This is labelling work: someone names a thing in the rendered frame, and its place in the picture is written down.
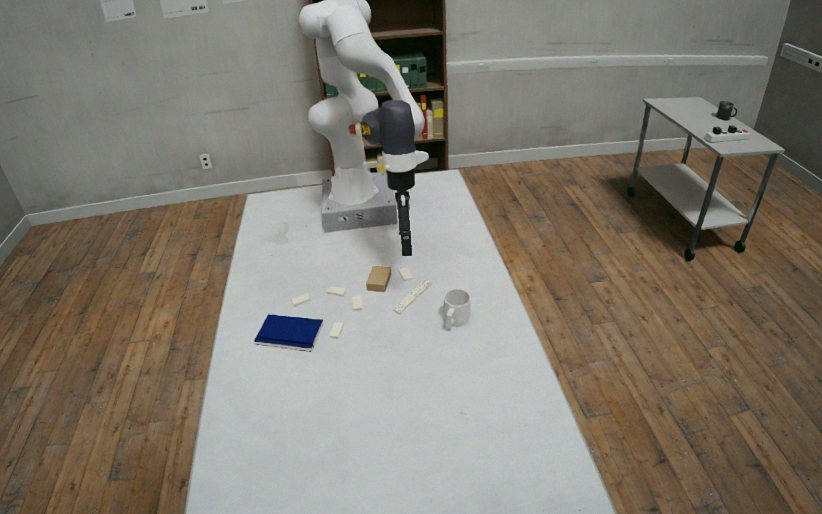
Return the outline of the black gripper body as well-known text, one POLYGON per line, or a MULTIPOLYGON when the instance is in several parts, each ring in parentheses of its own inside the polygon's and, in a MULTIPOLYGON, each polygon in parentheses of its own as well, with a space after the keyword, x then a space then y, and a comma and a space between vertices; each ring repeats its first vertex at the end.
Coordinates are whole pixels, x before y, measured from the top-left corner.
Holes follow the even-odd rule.
POLYGON ((389 189, 397 191, 398 199, 401 198, 401 196, 406 198, 406 191, 415 186, 414 169, 405 173, 392 173, 387 171, 387 183, 389 189))

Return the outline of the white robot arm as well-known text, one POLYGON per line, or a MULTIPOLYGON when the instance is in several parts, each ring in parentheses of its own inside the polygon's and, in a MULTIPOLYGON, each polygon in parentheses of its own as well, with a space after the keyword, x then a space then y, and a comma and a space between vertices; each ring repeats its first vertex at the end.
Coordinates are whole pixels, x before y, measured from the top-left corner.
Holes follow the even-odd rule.
POLYGON ((320 38, 316 48, 323 82, 338 89, 338 96, 310 108, 308 121, 332 148, 336 175, 331 176, 329 200, 350 206, 379 193, 367 170, 363 141, 349 133, 350 125, 362 121, 363 138, 383 146, 384 166, 392 173, 411 171, 428 160, 428 153, 417 151, 414 143, 424 128, 423 113, 392 58, 372 38, 370 22, 365 0, 325 0, 303 7, 299 16, 305 36, 320 38), (382 81, 392 100, 378 108, 375 95, 355 72, 382 81))

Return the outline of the brown rectangular box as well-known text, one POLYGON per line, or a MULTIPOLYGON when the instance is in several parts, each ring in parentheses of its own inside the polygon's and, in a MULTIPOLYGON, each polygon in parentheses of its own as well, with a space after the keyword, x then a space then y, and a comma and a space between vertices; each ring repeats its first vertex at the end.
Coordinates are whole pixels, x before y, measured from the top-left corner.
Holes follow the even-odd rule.
POLYGON ((367 291, 386 292, 391 275, 391 267, 373 266, 366 282, 367 291))

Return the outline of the grey mug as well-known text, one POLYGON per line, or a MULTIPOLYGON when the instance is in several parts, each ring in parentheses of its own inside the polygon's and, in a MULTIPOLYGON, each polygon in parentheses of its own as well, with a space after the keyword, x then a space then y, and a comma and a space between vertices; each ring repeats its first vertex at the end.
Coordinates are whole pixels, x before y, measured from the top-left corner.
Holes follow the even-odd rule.
POLYGON ((452 325, 463 326, 467 324, 470 320, 470 306, 471 296, 466 290, 459 288, 448 290, 444 295, 444 320, 446 321, 446 327, 451 328, 452 325), (445 299, 449 304, 445 302, 445 299), (453 315, 452 321, 451 315, 453 315))

